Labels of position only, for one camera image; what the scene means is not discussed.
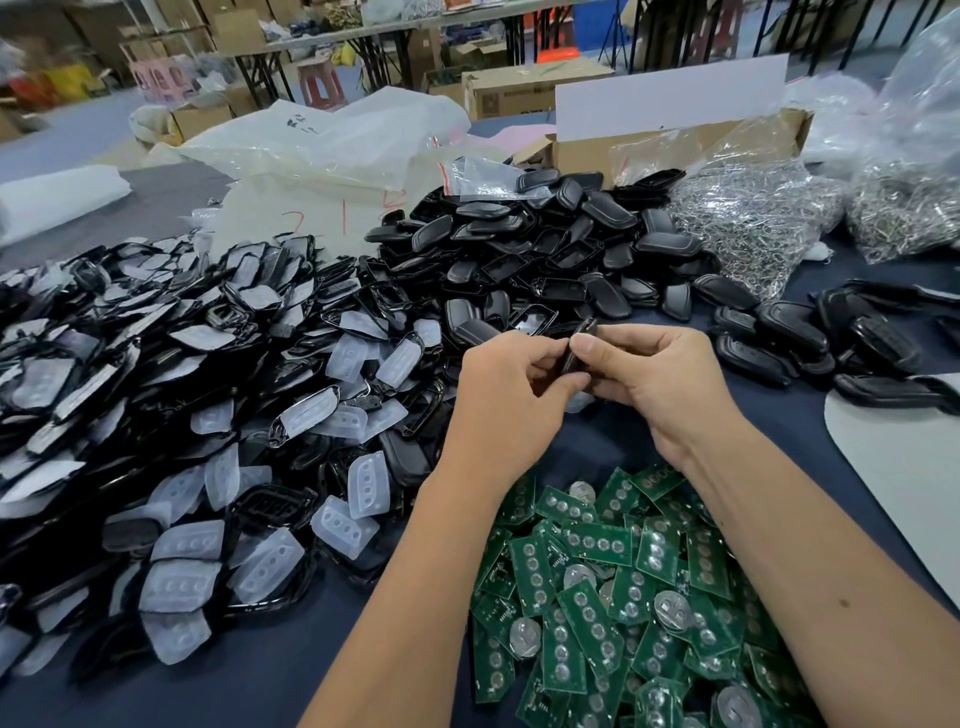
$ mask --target car key fob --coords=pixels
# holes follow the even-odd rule
[[[490,341],[498,333],[500,331],[496,327],[483,319],[467,319],[453,329],[453,338],[465,346],[476,347],[485,341]]]
[[[713,309],[713,324],[714,332],[728,333],[734,339],[756,336],[756,318],[726,305]]]
[[[580,203],[580,209],[600,225],[612,230],[626,230],[636,225],[636,215],[618,203],[610,193],[588,192]]]
[[[422,253],[446,240],[453,232],[453,215],[444,215],[432,220],[410,238],[414,253]]]
[[[634,249],[630,243],[612,245],[603,253],[603,267],[608,271],[619,271],[634,264]]]
[[[814,309],[800,303],[772,301],[756,308],[759,328],[791,350],[823,356],[829,352],[827,335],[810,323]]]
[[[486,203],[481,200],[460,205],[454,210],[459,217],[468,220],[499,220],[510,214],[510,208],[500,203]]]
[[[702,248],[695,237],[678,232],[648,232],[634,243],[634,250],[638,253],[669,255],[682,260],[695,257]]]
[[[565,177],[554,195],[557,204],[565,209],[574,210],[584,196],[584,188],[572,177]]]
[[[516,179],[516,191],[527,192],[537,187],[546,187],[560,178],[560,170],[553,167],[526,172]]]
[[[596,336],[597,320],[591,317],[581,321],[580,325],[577,327],[577,330],[573,332],[573,335],[578,333],[588,333],[591,336]],[[577,358],[575,353],[573,353],[568,342],[566,345],[566,353],[564,354],[564,358],[560,360],[560,364],[557,367],[557,376],[568,375],[571,372],[580,372],[583,371],[583,368],[584,363]]]
[[[620,290],[631,305],[637,308],[653,308],[660,301],[657,288],[646,280],[623,276],[620,279]]]
[[[914,409],[936,407],[941,403],[939,393],[916,379],[837,375],[833,386],[843,399],[861,407]]]
[[[690,284],[684,281],[664,288],[660,310],[671,319],[689,321],[693,311],[693,292],[690,290]]]
[[[720,361],[764,384],[786,387],[798,376],[797,370],[786,359],[736,341],[726,333],[717,337],[715,349]]]
[[[863,355],[907,374],[920,370],[920,349],[886,319],[860,316],[850,324]]]
[[[605,278],[593,278],[586,281],[587,292],[592,298],[593,307],[608,319],[629,319],[634,310],[623,292]]]
[[[510,294],[506,291],[491,291],[483,306],[484,321],[499,322],[500,327],[507,326],[510,321]]]
[[[643,222],[643,227],[647,229],[647,232],[669,232],[671,234],[677,232],[677,226],[673,222],[673,218],[670,217],[670,213],[665,209],[659,209],[658,207],[647,207],[640,213],[640,220]]]
[[[738,311],[752,311],[760,300],[747,288],[719,273],[707,273],[693,281],[693,288],[707,303],[728,305]]]
[[[560,177],[564,180],[576,180],[584,188],[584,192],[597,192],[603,189],[603,172],[571,172]]]

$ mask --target plastic bag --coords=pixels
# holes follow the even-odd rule
[[[0,248],[83,217],[131,193],[116,167],[93,164],[0,184]]]
[[[960,237],[960,10],[914,38],[879,102],[880,143],[854,177],[847,209],[870,263]]]
[[[880,109],[876,92],[853,76],[830,71],[787,84],[783,105],[813,111],[801,159],[823,164],[817,174],[849,179],[878,141],[871,119]]]
[[[180,153],[235,180],[272,173],[401,190],[418,154],[469,127],[450,99],[388,86],[336,111],[277,101],[198,134]]]
[[[716,253],[727,276],[766,301],[780,297],[806,251],[839,224],[845,191],[799,159],[715,161],[674,185],[667,210]]]
[[[364,25],[380,25],[399,20],[403,13],[403,0],[364,0],[360,3],[360,16]]]
[[[498,161],[478,157],[461,157],[442,165],[444,194],[470,200],[536,200],[550,197],[546,187],[535,187],[527,192],[516,191],[516,181],[523,170]]]
[[[706,163],[704,149],[694,129],[655,133],[640,141],[617,144],[610,149],[611,169],[617,170],[613,185],[622,187],[661,169],[683,169],[696,174]]]
[[[157,144],[160,135],[166,134],[173,117],[170,110],[160,104],[144,104],[130,115],[133,136],[147,144]]]

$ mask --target white cardboard sheet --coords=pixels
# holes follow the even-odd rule
[[[761,56],[557,86],[557,140],[656,132],[780,110],[788,57]]]
[[[940,375],[960,388],[960,374]],[[960,604],[960,417],[869,409],[830,392],[827,431],[954,604]]]

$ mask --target red stool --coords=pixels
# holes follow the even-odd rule
[[[298,64],[300,75],[300,93],[303,102],[313,109],[337,109],[347,104],[344,90],[337,78],[337,70],[330,59],[307,59]],[[320,93],[317,81],[324,85],[326,95]]]
[[[537,54],[537,63],[570,61],[578,58],[580,58],[580,51],[573,46],[568,46],[566,48],[544,48]]]

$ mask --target table leg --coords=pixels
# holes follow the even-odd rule
[[[817,64],[820,62],[820,58],[824,55],[824,49],[827,47],[827,43],[830,40],[830,33],[834,28],[836,28],[837,17],[839,17],[842,8],[843,3],[841,0],[834,0],[833,4],[830,6],[829,12],[824,17],[824,30],[820,33],[820,37],[817,38],[817,42],[813,49],[813,54],[810,56],[810,68],[806,73],[807,76],[812,76],[816,72]]]
[[[930,27],[930,24],[937,19],[937,15],[940,14],[940,11],[944,8],[944,0],[937,0],[937,4],[933,6],[933,12],[930,14],[930,17],[926,20],[926,25],[924,25],[924,30]]]
[[[400,61],[400,77],[403,87],[414,89],[414,71],[410,63],[410,31],[398,31],[393,34],[396,44],[396,59]]]
[[[844,51],[843,58],[840,59],[840,65],[837,67],[838,71],[842,71],[847,67],[847,62],[850,60],[851,53],[853,53],[853,47],[856,45],[856,40],[860,37],[860,33],[863,31],[863,24],[867,22],[867,15],[870,14],[870,8],[874,6],[874,0],[867,0],[867,4],[863,8],[863,12],[860,14],[860,18],[856,21],[856,28],[853,30],[853,36],[850,39],[850,42],[847,44],[847,50]]]
[[[710,62],[710,52],[713,50],[713,38],[717,33],[717,25],[720,22],[720,12],[723,9],[723,1],[717,0],[713,6],[713,19],[710,21],[710,30],[707,33],[707,46],[704,48],[703,63]]]
[[[287,92],[287,98],[294,100],[294,95],[290,91],[290,84],[287,83],[287,75],[283,72],[283,54],[276,54],[276,70],[280,73],[280,80],[283,81],[283,90]]]
[[[636,36],[639,32],[640,32],[640,3],[639,3],[639,0],[637,0],[636,13],[634,14],[634,34],[630,38],[630,62],[627,64],[628,74],[634,72],[634,60],[636,58]],[[650,47],[650,38],[647,38],[647,48],[649,49],[649,47]]]
[[[820,8],[823,9],[826,7],[827,0],[821,0]],[[760,55],[760,43],[763,42],[763,32],[767,29],[767,18],[770,17],[770,7],[774,4],[774,0],[767,0],[766,6],[763,8],[763,17],[760,19],[760,31],[756,34],[756,45],[754,46],[754,58]]]
[[[253,79],[247,72],[246,60],[247,56],[237,56],[237,67],[240,69],[240,75],[243,76],[244,83],[247,85],[247,91],[249,91],[253,97],[253,102],[256,104],[256,107],[263,109],[263,104],[260,103],[260,95],[256,92],[256,85],[254,85]]]
[[[910,42],[910,38],[913,36],[913,32],[917,30],[917,26],[920,24],[920,18],[924,16],[924,11],[926,11],[926,6],[930,4],[930,0],[924,0],[920,9],[917,11],[917,14],[913,17],[913,22],[910,23],[910,28],[907,30],[906,35],[903,37],[903,43],[900,44],[900,48]]]
[[[890,13],[893,11],[895,5],[897,5],[897,0],[890,0],[889,4],[887,5],[887,9],[883,12],[883,17],[880,18],[880,24],[876,26],[874,39],[870,41],[871,45],[880,39],[880,34],[883,33],[883,29],[887,27],[887,20],[890,19]]]
[[[783,53],[786,50],[786,38],[790,35],[790,31],[793,29],[793,21],[796,19],[795,16],[797,14],[799,5],[800,0],[790,0],[790,5],[787,6],[786,14],[783,16],[783,29],[780,31],[780,37],[777,38],[777,44],[774,46],[774,53]]]

